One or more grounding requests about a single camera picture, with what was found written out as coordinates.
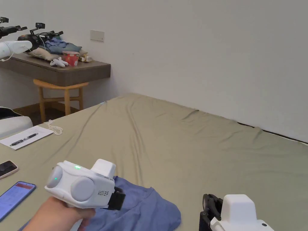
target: wooden stool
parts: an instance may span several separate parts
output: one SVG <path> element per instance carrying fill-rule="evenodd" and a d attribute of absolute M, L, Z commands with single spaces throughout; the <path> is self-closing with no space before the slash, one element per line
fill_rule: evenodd
<path fill-rule="evenodd" d="M 76 84 L 72 86 L 67 86 L 67 87 L 60 87 L 57 85 L 53 85 L 50 83 L 46 83 L 43 81 L 40 81 L 38 79 L 33 80 L 34 84 L 38 86 L 38 93 L 39 93 L 39 107 L 41 111 L 41 120 L 42 123 L 46 121 L 46 115 L 45 115 L 45 102 L 62 102 L 64 101 L 65 104 L 65 115 L 69 115 L 71 113 L 71 106 L 70 106 L 70 101 L 79 101 L 79 110 L 83 110 L 83 87 L 87 86 L 89 83 L 81 83 L 81 84 Z M 47 89 L 53 89 L 53 90 L 64 90 L 64 98 L 44 98 L 43 95 L 43 88 Z M 79 96 L 77 97 L 70 97 L 70 92 L 69 90 L 73 89 L 79 89 Z"/>

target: wrinkled sheet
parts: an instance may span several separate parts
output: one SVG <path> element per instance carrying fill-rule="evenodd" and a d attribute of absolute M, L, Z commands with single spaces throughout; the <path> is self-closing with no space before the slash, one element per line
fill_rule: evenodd
<path fill-rule="evenodd" d="M 0 180 L 37 189 L 0 230 L 17 230 L 49 197 L 45 182 L 57 162 L 91 168 L 98 158 L 116 175 L 153 187 L 181 211 L 177 230 L 198 230 L 202 196 L 247 194 L 274 230 L 308 230 L 308 146 L 174 103 L 128 94 L 55 120 L 63 128 L 20 150 L 0 146 L 0 161 L 20 170 Z"/>

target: smartphone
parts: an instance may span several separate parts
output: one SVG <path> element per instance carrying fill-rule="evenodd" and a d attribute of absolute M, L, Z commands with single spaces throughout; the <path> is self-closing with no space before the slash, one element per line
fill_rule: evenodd
<path fill-rule="evenodd" d="M 0 196 L 0 222 L 36 189 L 35 184 L 19 181 Z"/>
<path fill-rule="evenodd" d="M 8 160 L 0 164 L 0 179 L 9 176 L 18 171 L 18 167 L 12 161 Z"/>

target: round button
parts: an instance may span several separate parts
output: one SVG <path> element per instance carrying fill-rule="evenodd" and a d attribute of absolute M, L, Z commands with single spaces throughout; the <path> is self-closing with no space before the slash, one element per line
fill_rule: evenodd
<path fill-rule="evenodd" d="M 94 192 L 94 182 L 85 176 L 79 177 L 71 185 L 71 195 L 77 201 L 88 200 Z"/>
<path fill-rule="evenodd" d="M 63 175 L 63 170 L 60 166 L 56 166 L 54 170 L 49 175 L 48 181 L 47 181 L 47 188 L 54 188 L 56 187 Z"/>

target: wall plate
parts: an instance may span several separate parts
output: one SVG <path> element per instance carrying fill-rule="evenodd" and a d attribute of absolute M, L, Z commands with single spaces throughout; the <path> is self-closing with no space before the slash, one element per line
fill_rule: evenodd
<path fill-rule="evenodd" d="M 93 41 L 104 42 L 105 32 L 90 30 L 90 39 L 93 40 Z"/>

